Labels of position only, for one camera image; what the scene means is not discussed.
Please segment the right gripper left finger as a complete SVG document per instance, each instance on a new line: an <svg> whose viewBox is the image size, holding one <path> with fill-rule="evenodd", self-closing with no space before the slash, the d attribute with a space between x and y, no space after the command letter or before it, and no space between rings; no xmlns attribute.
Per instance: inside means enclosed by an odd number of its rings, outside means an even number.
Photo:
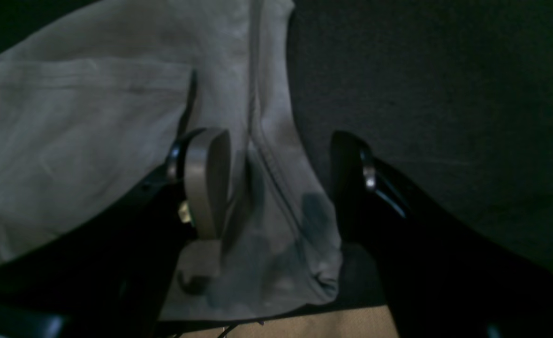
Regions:
<svg viewBox="0 0 553 338"><path fill-rule="evenodd" d="M226 129L186 133L92 220L0 265L0 338L151 338L182 249L222 233L230 162Z"/></svg>

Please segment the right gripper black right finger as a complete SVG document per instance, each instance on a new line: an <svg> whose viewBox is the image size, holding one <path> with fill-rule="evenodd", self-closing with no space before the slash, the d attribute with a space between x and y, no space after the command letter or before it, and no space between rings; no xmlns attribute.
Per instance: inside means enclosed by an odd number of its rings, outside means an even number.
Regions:
<svg viewBox="0 0 553 338"><path fill-rule="evenodd" d="M335 132L341 238L373 258L401 338L553 338L553 273L444 210L362 139Z"/></svg>

